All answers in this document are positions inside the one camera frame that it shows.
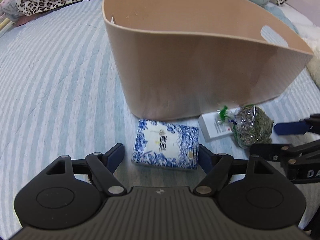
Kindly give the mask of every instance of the beige plastic bin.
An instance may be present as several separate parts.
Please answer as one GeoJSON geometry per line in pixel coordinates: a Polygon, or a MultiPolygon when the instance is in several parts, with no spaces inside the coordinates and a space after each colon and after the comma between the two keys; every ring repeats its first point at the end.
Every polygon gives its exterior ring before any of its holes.
{"type": "Polygon", "coordinates": [[[247,0],[103,0],[102,12],[124,96],[140,118],[274,98],[313,55],[286,24],[247,0]]]}

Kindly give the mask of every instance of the tissue packet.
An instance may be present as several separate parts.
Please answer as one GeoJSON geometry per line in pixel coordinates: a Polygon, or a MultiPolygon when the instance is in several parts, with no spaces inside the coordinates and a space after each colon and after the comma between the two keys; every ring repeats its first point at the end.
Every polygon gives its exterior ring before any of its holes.
{"type": "Polygon", "coordinates": [[[140,119],[132,162],[157,167],[196,169],[199,129],[140,119]]]}

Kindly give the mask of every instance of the clear plastic wrap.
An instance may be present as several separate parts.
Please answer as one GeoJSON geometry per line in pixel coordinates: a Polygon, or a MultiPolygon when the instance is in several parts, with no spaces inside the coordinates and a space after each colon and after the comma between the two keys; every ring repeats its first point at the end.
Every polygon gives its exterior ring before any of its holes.
{"type": "Polygon", "coordinates": [[[220,120],[233,122],[233,134],[241,148],[250,147],[254,143],[272,142],[270,136],[274,121],[256,105],[243,106],[236,115],[224,107],[220,111],[220,120]]]}

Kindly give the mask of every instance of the mattress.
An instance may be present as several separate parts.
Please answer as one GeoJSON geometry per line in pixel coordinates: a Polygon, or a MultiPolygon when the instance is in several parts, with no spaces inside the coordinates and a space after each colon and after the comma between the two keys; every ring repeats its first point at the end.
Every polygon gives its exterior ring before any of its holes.
{"type": "MultiPolygon", "coordinates": [[[[80,159],[122,143],[126,155],[115,176],[127,188],[193,188],[205,176],[200,167],[175,171],[131,163],[138,119],[124,99],[101,1],[82,1],[0,34],[0,236],[4,239],[20,228],[13,209],[15,195],[60,155],[80,159]]],[[[305,69],[281,96],[260,107],[275,122],[299,120],[320,113],[320,91],[305,69]]],[[[196,118],[176,122],[198,126],[196,118]]],[[[247,158],[232,137],[206,143],[201,132],[199,136],[199,142],[214,153],[247,158]]],[[[294,145],[317,138],[313,134],[272,137],[275,143],[294,145]]],[[[320,184],[298,187],[307,199],[303,228],[319,206],[320,184]]]]}

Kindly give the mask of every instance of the metal pin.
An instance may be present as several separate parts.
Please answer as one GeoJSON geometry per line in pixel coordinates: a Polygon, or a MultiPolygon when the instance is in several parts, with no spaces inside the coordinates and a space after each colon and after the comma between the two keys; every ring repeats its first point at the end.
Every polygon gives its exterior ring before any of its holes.
{"type": "Polygon", "coordinates": [[[288,160],[288,163],[289,163],[289,164],[295,164],[296,162],[297,162],[296,159],[290,159],[290,160],[288,160]]]}
{"type": "Polygon", "coordinates": [[[121,186],[111,186],[110,188],[108,188],[108,191],[111,194],[120,194],[124,191],[124,188],[121,186]]]}
{"type": "Polygon", "coordinates": [[[208,186],[199,186],[196,188],[196,192],[199,194],[209,194],[211,191],[211,188],[208,186]]]}

